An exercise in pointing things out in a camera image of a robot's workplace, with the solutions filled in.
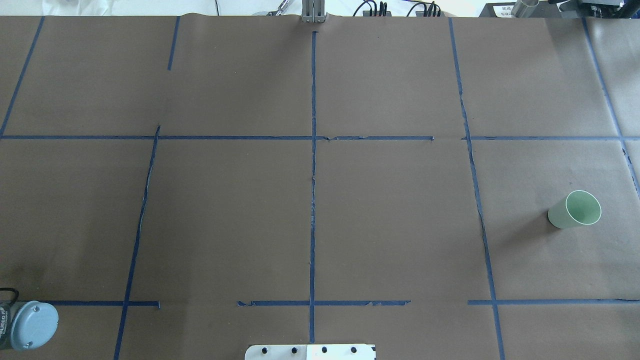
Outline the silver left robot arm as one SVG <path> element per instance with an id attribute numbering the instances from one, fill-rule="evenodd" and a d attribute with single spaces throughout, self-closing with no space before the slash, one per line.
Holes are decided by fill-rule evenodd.
<path id="1" fill-rule="evenodd" d="M 0 349 L 23 352 L 49 342 L 58 329 L 57 308 L 44 301 L 19 301 L 19 291 L 13 287 L 0 291 L 9 293 L 0 301 Z"/>

